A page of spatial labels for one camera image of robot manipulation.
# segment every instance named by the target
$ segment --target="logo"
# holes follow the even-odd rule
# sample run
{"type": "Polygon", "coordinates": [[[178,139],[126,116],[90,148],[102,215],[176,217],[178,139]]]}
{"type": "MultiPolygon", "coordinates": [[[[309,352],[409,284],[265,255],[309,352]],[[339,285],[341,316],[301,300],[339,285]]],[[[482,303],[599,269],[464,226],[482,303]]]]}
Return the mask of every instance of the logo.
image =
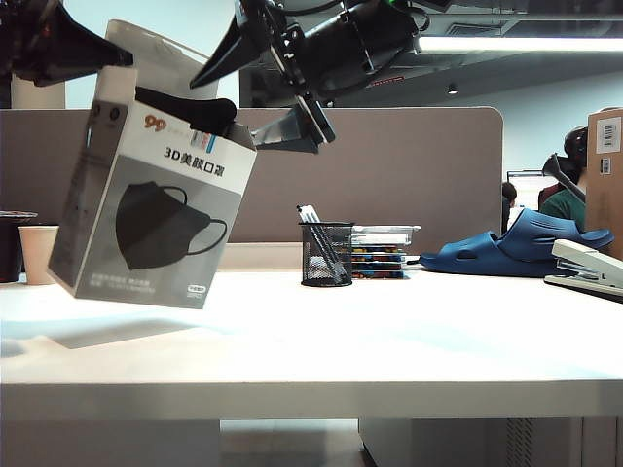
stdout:
{"type": "Polygon", "coordinates": [[[151,128],[155,127],[156,131],[162,131],[166,128],[166,122],[163,119],[159,119],[151,114],[145,116],[145,127],[151,128]]]}
{"type": "Polygon", "coordinates": [[[189,285],[188,291],[192,294],[204,294],[207,288],[204,285],[189,285]]]}

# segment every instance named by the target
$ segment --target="black face mask image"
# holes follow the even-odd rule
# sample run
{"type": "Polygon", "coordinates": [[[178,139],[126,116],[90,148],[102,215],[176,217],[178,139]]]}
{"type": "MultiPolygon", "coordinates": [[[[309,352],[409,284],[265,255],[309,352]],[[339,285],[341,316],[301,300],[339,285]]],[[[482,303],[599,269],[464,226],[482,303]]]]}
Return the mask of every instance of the black face mask image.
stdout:
{"type": "Polygon", "coordinates": [[[161,268],[188,255],[200,255],[218,245],[227,224],[187,206],[188,195],[178,187],[161,187],[155,182],[128,185],[117,208],[117,243],[128,268],[161,268]],[[165,190],[178,191],[184,202],[165,190]],[[221,236],[210,246],[188,251],[191,240],[210,224],[222,224],[221,236]]]}

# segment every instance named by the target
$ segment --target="barcode label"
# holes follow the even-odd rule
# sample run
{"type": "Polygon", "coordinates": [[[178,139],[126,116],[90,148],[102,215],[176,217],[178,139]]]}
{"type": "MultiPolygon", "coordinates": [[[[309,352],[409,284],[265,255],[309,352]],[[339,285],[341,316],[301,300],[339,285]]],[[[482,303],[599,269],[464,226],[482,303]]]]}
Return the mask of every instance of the barcode label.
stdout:
{"type": "Polygon", "coordinates": [[[614,125],[604,126],[604,146],[611,148],[614,143],[614,125]]]}
{"type": "Polygon", "coordinates": [[[600,173],[601,175],[609,175],[611,172],[611,159],[610,158],[603,158],[602,159],[602,163],[600,166],[600,173]]]}
{"type": "Polygon", "coordinates": [[[597,154],[621,151],[621,117],[597,120],[597,154]]]}

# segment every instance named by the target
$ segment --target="ceiling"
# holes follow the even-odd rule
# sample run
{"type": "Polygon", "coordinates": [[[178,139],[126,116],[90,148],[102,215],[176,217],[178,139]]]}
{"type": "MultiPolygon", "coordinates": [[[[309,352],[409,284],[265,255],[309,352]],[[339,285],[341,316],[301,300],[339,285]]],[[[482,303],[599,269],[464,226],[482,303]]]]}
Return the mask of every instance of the ceiling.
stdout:
{"type": "MultiPolygon", "coordinates": [[[[283,0],[288,10],[317,6],[326,0],[283,0]]],[[[623,37],[623,0],[422,0],[430,25],[421,35],[506,37],[623,37]]],[[[339,12],[296,18],[307,31],[339,12]]],[[[421,18],[414,17],[417,24],[421,18]]],[[[623,70],[623,56],[613,53],[403,54],[374,86],[339,98],[339,107],[376,106],[377,102],[409,105],[443,101],[440,92],[458,83],[461,95],[508,90],[563,79],[623,70]]],[[[289,89],[269,56],[240,73],[240,104],[284,107],[293,103],[289,89]]]]}

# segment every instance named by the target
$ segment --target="stack of boxes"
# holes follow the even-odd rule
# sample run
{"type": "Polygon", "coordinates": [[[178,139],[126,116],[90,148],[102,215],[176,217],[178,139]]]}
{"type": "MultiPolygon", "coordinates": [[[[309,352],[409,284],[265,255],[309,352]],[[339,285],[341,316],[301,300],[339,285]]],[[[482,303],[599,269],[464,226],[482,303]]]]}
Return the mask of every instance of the stack of boxes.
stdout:
{"type": "Polygon", "coordinates": [[[406,255],[413,232],[419,226],[354,226],[352,228],[352,277],[356,279],[404,279],[406,255]]]}

